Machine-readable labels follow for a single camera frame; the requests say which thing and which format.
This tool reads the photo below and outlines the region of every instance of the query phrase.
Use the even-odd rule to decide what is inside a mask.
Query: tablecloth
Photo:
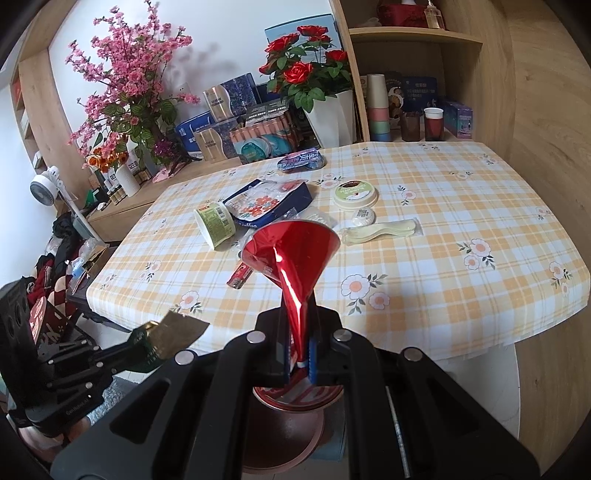
[[[90,307],[130,329],[170,309],[198,317],[210,323],[193,345],[200,352],[253,329],[259,312],[279,306],[280,289],[258,273],[241,290],[228,287],[241,232],[211,251],[193,209],[255,178],[306,179],[336,229],[352,216],[332,200],[341,180],[377,188],[378,222],[419,220],[419,236],[342,245],[316,286],[318,304],[376,347],[469,355],[536,335],[587,305],[589,271],[568,234],[485,145],[371,142],[323,154],[317,171],[283,174],[267,160],[171,186],[88,289]]]

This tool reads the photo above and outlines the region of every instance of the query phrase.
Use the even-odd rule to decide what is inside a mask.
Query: red gift bag
[[[383,27],[428,28],[424,5],[378,5],[378,18]]]

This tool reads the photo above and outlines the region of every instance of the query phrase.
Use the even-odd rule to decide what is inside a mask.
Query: tile floor
[[[127,340],[128,333],[81,318],[78,325],[92,336],[102,348]],[[476,401],[515,437],[519,435],[519,373],[515,346],[495,347],[474,358],[455,358],[438,362]],[[140,383],[148,374],[122,372],[119,374]],[[249,480],[345,480],[349,478],[346,458],[341,462],[306,460],[288,472],[276,475],[249,475]]]

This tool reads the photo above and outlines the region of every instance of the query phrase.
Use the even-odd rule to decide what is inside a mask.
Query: glass bottle
[[[429,1],[429,5],[425,9],[425,17],[427,18],[427,25],[429,28],[440,28],[445,30],[445,25],[443,23],[443,16],[441,15],[441,10],[439,10],[431,0]]]

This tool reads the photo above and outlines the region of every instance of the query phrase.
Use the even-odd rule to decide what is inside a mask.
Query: silver screw
[[[248,343],[262,343],[265,341],[266,338],[267,336],[265,335],[265,333],[261,332],[260,330],[253,330],[249,332],[246,336]]]
[[[421,358],[423,358],[423,352],[412,346],[411,348],[407,348],[404,351],[404,358],[411,362],[418,362]]]
[[[333,337],[337,342],[348,342],[353,338],[353,334],[350,330],[341,328],[333,333]]]
[[[181,350],[174,356],[174,361],[179,365],[188,365],[195,359],[195,354],[190,350]]]

